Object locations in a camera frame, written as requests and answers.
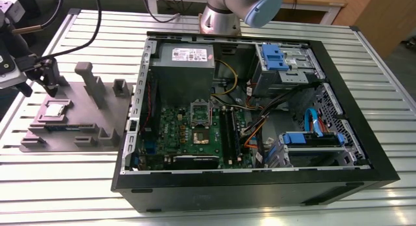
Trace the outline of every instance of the sticker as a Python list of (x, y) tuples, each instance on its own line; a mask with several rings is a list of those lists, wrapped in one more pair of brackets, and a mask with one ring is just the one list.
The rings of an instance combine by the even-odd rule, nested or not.
[(174, 48), (171, 50), (173, 61), (207, 61), (206, 49)]
[(274, 141), (274, 139), (269, 137), (269, 138), (266, 139), (265, 143), (266, 143), (266, 144), (271, 144), (273, 141)]
[(246, 95), (247, 95), (247, 96), (251, 96), (251, 93), (253, 93), (253, 88), (246, 87)]
[(285, 63), (286, 63), (286, 64), (295, 64), (295, 60), (293, 60), (293, 59), (285, 59)]
[(257, 152), (255, 153), (255, 159), (258, 160), (258, 162), (261, 163), (261, 161), (262, 161), (262, 156), (259, 155), (259, 153)]

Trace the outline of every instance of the green circuit board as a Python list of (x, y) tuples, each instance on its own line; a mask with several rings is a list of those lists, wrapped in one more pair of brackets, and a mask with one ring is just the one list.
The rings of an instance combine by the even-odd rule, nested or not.
[[(195, 110), (193, 118), (203, 118), (203, 110)], [(241, 155), (241, 161), (229, 164), (222, 159), (219, 109), (211, 109), (210, 126), (190, 126), (190, 108), (163, 107), (159, 115), (158, 139), (154, 157), (146, 165), (151, 170), (162, 170), (161, 157), (166, 155), (213, 155), (219, 157), (219, 167), (225, 169), (250, 168), (250, 154)], [(234, 112), (238, 129), (245, 127), (243, 112)]]

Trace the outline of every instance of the wooden cabinet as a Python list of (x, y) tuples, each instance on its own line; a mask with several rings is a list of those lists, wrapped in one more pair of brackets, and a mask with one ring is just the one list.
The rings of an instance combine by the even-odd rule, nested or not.
[(416, 27), (416, 0), (346, 0), (333, 25), (355, 25), (385, 58)]

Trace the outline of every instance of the blue plastic latch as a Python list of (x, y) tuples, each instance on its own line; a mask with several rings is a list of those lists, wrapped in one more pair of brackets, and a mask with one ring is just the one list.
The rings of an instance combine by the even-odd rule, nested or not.
[(305, 136), (302, 133), (289, 133), (287, 136), (290, 137), (291, 143), (295, 143), (295, 144), (306, 143)]
[(269, 158), (271, 157), (271, 154), (275, 152), (275, 146), (271, 147), (270, 151), (267, 152), (263, 162), (266, 163)]
[(341, 145), (345, 144), (345, 137), (343, 137), (343, 135), (342, 135), (341, 133), (337, 134), (337, 140), (338, 140), (338, 143), (339, 143)]
[(283, 53), (279, 51), (278, 46), (273, 44), (263, 44), (261, 48), (266, 70), (287, 71), (289, 67), (283, 62)]
[(290, 137), (287, 136), (287, 134), (283, 134), (282, 137), (283, 137), (283, 144), (289, 144), (290, 143)]

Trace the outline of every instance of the motherboard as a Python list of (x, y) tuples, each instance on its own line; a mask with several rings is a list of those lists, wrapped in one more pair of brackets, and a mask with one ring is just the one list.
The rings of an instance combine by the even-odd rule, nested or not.
[(242, 110), (163, 107), (157, 140), (143, 141), (145, 169), (194, 168), (193, 164), (203, 166), (203, 162), (213, 169), (250, 168), (251, 155), (238, 142), (243, 127)]

